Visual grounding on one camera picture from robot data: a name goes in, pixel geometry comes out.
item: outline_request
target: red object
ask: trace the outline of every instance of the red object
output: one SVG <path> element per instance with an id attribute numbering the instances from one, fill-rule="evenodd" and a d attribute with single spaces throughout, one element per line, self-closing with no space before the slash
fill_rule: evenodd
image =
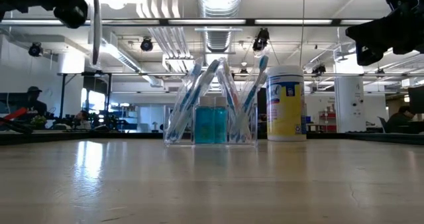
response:
<path id="1" fill-rule="evenodd" d="M 6 115 L 3 118 L 6 119 L 6 120 L 8 120 L 8 121 L 10 121 L 11 119 L 15 119 L 17 117 L 20 117 L 21 115 L 26 114 L 27 111 L 28 111 L 27 108 L 20 108 L 19 110 L 15 111 L 13 113 L 10 113 L 10 114 Z"/>

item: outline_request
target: person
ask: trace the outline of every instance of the person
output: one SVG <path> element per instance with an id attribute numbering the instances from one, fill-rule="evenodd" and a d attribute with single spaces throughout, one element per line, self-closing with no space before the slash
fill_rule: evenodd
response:
<path id="1" fill-rule="evenodd" d="M 80 111 L 76 116 L 75 120 L 76 123 L 79 123 L 76 126 L 76 129 L 91 129 L 91 123 L 88 121 L 88 112 L 87 111 Z"/>
<path id="2" fill-rule="evenodd" d="M 409 122 L 414 116 L 408 105 L 401 106 L 399 111 L 390 117 L 384 128 L 387 133 L 412 133 Z"/>
<path id="3" fill-rule="evenodd" d="M 28 88 L 26 93 L 28 99 L 23 104 L 23 107 L 25 107 L 27 111 L 23 116 L 19 117 L 18 120 L 30 122 L 36 116 L 46 116 L 47 105 L 38 100 L 40 93 L 42 93 L 42 90 L 36 86 L 31 86 Z"/>

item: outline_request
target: ceiling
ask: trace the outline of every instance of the ceiling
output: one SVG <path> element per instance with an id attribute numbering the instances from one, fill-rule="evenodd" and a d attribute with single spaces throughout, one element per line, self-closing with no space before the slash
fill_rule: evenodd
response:
<path id="1" fill-rule="evenodd" d="M 199 17 L 198 0 L 179 0 L 179 9 L 182 17 Z M 375 19 L 386 16 L 390 12 L 385 0 L 241 0 L 238 17 L 240 18 L 279 18 L 279 19 Z M 101 8 L 102 19 L 136 19 L 136 5 L 128 3 L 123 9 L 114 10 L 108 5 Z M 28 14 L 19 12 L 7 13 L 5 18 L 14 19 L 40 19 L 52 18 L 51 12 L 42 8 L 32 8 Z M 231 70 L 239 72 L 241 63 L 246 62 L 252 66 L 257 62 L 255 53 L 251 49 L 253 39 L 258 34 L 260 27 L 242 27 L 242 31 L 235 32 L 231 40 L 230 54 L 228 56 Z M 49 34 L 62 35 L 73 42 L 89 49 L 88 44 L 89 27 L 81 27 L 71 30 L 65 27 L 7 27 L 14 34 Z M 163 52 L 154 42 L 154 49 L 151 52 L 142 52 L 140 43 L 144 36 L 151 36 L 146 27 L 105 27 L 104 34 L 113 32 L 119 39 L 119 48 L 130 54 L 143 68 L 149 72 L 166 72 L 162 66 Z M 318 61 L 309 63 L 318 55 L 319 62 L 324 63 L 327 72 L 333 71 L 333 52 L 326 51 L 329 48 L 336 48 L 339 44 L 353 42 L 345 36 L 345 27 L 269 27 L 270 49 L 269 66 L 300 65 L 307 72 L 311 71 Z M 191 54 L 194 58 L 204 54 L 202 34 L 196 32 L 194 27 L 184 28 L 185 38 Z M 388 53 L 380 62 L 364 67 L 365 72 L 373 72 L 376 68 L 405 60 L 416 54 L 406 54 L 397 56 Z M 107 53 L 101 53 L 101 65 L 106 72 L 124 72 L 125 66 Z M 386 72 L 398 73 L 422 72 L 418 68 L 423 68 L 421 61 L 397 66 L 388 69 Z M 128 79 L 133 82 L 134 78 L 119 78 L 120 82 Z"/>

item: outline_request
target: clear acrylic holder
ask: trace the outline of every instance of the clear acrylic holder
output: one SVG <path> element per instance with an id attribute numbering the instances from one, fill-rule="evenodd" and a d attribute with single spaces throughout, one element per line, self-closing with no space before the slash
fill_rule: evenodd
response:
<path id="1" fill-rule="evenodd" d="M 254 104 L 251 112 L 249 114 L 249 122 L 248 127 L 250 129 L 250 135 L 251 139 L 242 141 L 242 142 L 230 142 L 229 141 L 229 131 L 231 127 L 227 125 L 227 142 L 226 143 L 219 143 L 219 144 L 196 144 L 194 142 L 194 121 L 195 121 L 195 106 L 192 109 L 193 115 L 191 116 L 191 122 L 189 122 L 188 126 L 185 128 L 185 133 L 183 134 L 183 137 L 180 140 L 177 140 L 175 142 L 172 142 L 171 140 L 166 140 L 166 135 L 168 132 L 168 121 L 170 114 L 172 112 L 172 109 L 174 108 L 173 105 L 165 105 L 164 109 L 164 144 L 166 146 L 256 146 L 258 144 L 258 107 L 257 104 Z"/>

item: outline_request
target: chair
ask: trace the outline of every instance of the chair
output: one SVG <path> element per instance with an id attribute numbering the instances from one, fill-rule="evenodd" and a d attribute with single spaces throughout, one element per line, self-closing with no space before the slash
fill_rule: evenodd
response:
<path id="1" fill-rule="evenodd" d="M 379 120 L 380 120 L 380 122 L 381 122 L 381 124 L 382 124 L 383 133 L 385 133 L 385 132 L 386 132 L 386 124 L 387 124 L 387 122 L 386 122 L 386 120 L 385 120 L 384 118 L 382 118 L 382 117 L 378 117 L 378 118 L 379 118 Z"/>

